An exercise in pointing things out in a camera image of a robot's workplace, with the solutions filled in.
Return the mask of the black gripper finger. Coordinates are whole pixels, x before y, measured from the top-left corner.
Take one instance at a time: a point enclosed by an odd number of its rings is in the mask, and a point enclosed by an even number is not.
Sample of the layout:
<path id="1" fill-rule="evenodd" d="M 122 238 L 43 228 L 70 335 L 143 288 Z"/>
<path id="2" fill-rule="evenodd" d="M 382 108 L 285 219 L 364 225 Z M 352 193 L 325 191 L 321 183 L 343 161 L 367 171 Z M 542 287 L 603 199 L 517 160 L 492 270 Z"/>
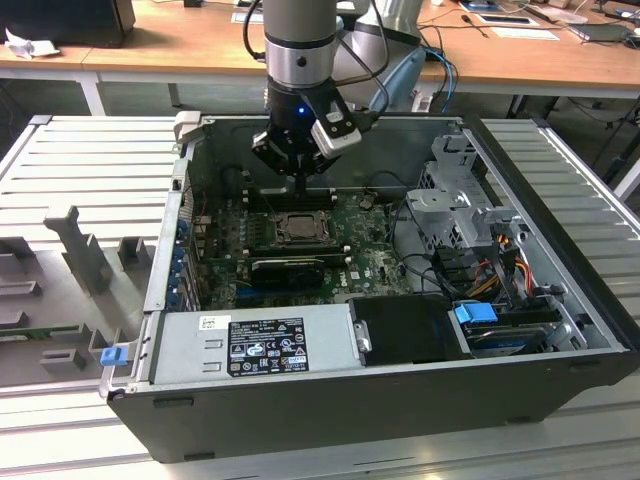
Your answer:
<path id="1" fill-rule="evenodd" d="M 295 196 L 303 196 L 305 194 L 306 176 L 302 169 L 299 155 L 282 150 L 267 131 L 253 136 L 251 150 L 270 170 L 280 176 L 293 179 Z"/>
<path id="2" fill-rule="evenodd" d="M 306 193 L 309 188 L 309 183 L 312 182 L 316 176 L 322 175 L 329 170 L 338 159 L 339 157 L 327 159 L 319 156 L 307 162 L 304 166 L 303 192 Z"/>

